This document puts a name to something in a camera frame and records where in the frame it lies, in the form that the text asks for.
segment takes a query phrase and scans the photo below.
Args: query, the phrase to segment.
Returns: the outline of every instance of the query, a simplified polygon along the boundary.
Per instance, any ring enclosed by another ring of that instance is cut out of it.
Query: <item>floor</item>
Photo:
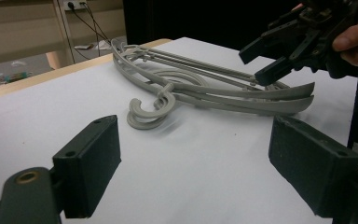
[[[112,41],[120,45],[127,44],[126,36],[116,37]],[[90,49],[73,49],[75,63],[85,62],[89,59],[112,53],[111,47],[104,42],[100,42],[99,49],[96,42],[89,44],[93,45]],[[52,70],[54,69],[49,66],[46,54],[0,63],[0,85],[18,79],[37,76]]]

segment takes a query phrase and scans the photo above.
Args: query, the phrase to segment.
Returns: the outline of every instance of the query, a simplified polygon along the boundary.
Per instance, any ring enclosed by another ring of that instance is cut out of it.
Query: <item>wall outlet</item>
[[[68,7],[69,3],[73,3],[75,10],[79,10],[79,9],[85,9],[84,5],[82,5],[80,3],[87,3],[87,1],[86,0],[71,0],[71,1],[65,0],[65,1],[63,1],[63,9],[65,9],[65,11],[72,11],[72,9]]]

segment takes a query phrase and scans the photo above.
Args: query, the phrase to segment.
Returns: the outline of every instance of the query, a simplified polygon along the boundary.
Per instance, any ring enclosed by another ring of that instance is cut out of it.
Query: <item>black cable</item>
[[[71,46],[71,41],[69,40],[69,35],[68,35],[68,32],[66,31],[66,26],[65,26],[65,22],[63,22],[62,23],[63,24],[63,30],[65,31],[65,36],[66,36],[66,40],[68,41],[68,45],[69,45],[69,49],[71,49],[72,48],[72,46]],[[75,63],[76,61],[75,61],[75,56],[74,56],[74,53],[72,52],[72,50],[71,50],[71,56],[72,56],[72,60],[73,60],[73,62]]]
[[[78,49],[75,48],[75,50],[76,50],[76,52],[77,52],[78,54],[80,54],[83,58],[85,58],[85,59],[87,59],[87,60],[90,59],[90,58],[84,56],[82,53],[80,53],[80,51],[79,51]]]
[[[105,40],[107,40],[108,44],[110,44],[109,38],[107,37],[107,35],[103,32],[103,29],[101,29],[101,26],[98,24],[98,22],[96,20],[94,20],[94,16],[92,15],[92,11],[91,8],[89,7],[89,5],[87,3],[80,3],[81,5],[84,5],[84,7],[86,8],[86,10],[88,11],[89,15],[92,17],[92,20],[94,21],[95,24],[97,24],[98,28],[100,29],[101,33],[103,33],[103,36],[105,37]]]
[[[81,17],[79,17],[75,11],[75,7],[74,4],[72,2],[68,3],[68,7],[72,9],[72,11],[74,12],[74,14],[81,20],[83,21],[92,31],[94,31],[98,36],[102,37],[103,39],[107,39],[107,37],[100,35],[96,30],[94,30],[88,23],[86,23],[83,19],[81,19]]]
[[[92,15],[92,12],[91,12],[91,10],[89,9],[89,7],[87,7],[87,4],[85,4],[85,3],[80,3],[80,4],[82,4],[82,5],[84,5],[84,6],[85,6],[85,8],[86,8],[86,10],[88,11],[89,15],[92,17],[92,21],[93,21],[93,23],[94,23],[95,35],[96,35],[96,37],[97,37],[97,49],[98,49],[98,56],[101,56],[101,51],[100,51],[100,40],[99,40],[99,38],[98,38],[97,27],[96,27],[96,23],[97,23],[97,21],[96,21],[96,20],[94,20],[94,16]]]

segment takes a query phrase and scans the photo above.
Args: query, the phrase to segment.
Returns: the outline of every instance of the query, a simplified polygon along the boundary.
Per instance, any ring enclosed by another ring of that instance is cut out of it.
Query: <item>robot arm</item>
[[[332,50],[334,38],[356,22],[358,0],[301,0],[303,7],[280,16],[268,30],[240,51],[244,63],[278,50],[282,56],[255,73],[267,86],[307,66],[312,72],[327,70],[330,77],[357,76],[357,68]]]

